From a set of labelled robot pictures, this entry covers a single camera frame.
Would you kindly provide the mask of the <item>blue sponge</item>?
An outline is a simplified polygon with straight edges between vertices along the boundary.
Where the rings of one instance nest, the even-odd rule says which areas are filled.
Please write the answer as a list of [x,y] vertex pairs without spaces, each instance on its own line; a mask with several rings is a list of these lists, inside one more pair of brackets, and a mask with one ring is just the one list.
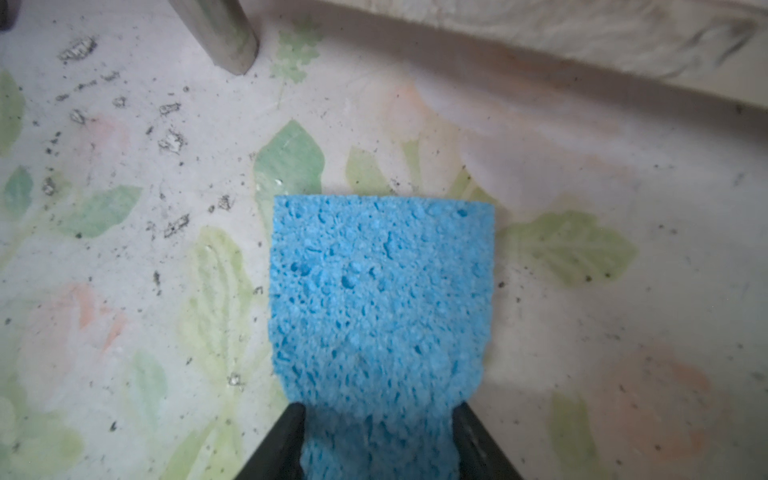
[[274,201],[274,372],[308,479],[455,479],[452,413],[491,336],[495,211],[420,197]]

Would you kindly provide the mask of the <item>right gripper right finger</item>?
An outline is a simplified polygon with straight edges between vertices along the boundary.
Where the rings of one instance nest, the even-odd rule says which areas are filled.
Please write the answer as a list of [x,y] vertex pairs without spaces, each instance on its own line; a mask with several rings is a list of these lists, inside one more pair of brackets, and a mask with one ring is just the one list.
[[461,480],[522,480],[522,475],[466,402],[452,412]]

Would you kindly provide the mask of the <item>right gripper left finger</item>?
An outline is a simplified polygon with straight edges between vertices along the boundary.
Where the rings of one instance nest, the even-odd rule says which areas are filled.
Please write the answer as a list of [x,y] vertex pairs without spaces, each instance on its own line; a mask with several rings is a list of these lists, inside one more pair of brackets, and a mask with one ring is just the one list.
[[290,403],[246,461],[236,480],[301,480],[306,407]]

